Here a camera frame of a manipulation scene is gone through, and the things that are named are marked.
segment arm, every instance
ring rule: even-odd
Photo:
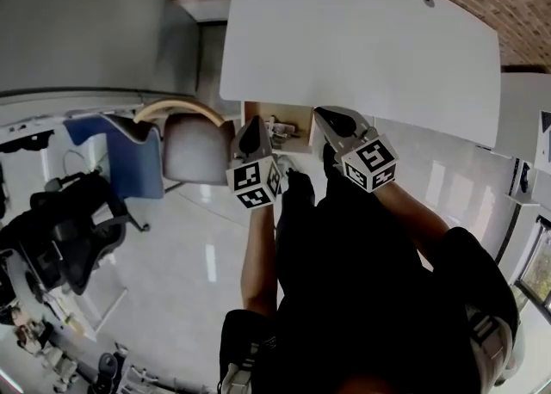
[[[435,267],[435,245],[449,230],[448,225],[395,182],[390,182],[375,190],[374,194],[381,204],[406,228],[421,255],[432,267]]]
[[[241,297],[246,310],[275,317],[277,277],[273,206],[251,212],[249,241],[241,272]]]

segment black office chair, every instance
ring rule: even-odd
[[[22,253],[47,292],[64,283],[82,294],[97,263],[120,246],[126,223],[140,227],[126,205],[99,172],[77,174],[61,181],[56,192],[31,196],[31,210],[0,231],[2,249]],[[113,218],[95,225],[92,216],[107,204]],[[40,297],[40,287],[31,286]]]

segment white desk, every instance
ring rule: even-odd
[[[220,95],[340,105],[493,146],[498,36],[434,1],[232,0]]]

